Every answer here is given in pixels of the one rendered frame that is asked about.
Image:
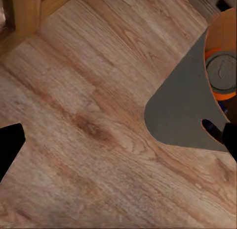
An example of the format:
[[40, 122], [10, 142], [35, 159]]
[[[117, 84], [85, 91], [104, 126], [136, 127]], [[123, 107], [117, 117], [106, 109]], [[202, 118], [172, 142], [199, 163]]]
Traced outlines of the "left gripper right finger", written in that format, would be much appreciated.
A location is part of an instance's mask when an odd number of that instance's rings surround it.
[[237, 125], [231, 123], [225, 125], [222, 141], [237, 162]]

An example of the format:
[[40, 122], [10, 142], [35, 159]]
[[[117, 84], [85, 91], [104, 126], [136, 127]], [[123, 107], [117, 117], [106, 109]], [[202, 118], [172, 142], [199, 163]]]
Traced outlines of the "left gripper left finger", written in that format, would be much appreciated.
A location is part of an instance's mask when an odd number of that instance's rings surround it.
[[0, 181], [25, 142], [20, 123], [0, 129]]

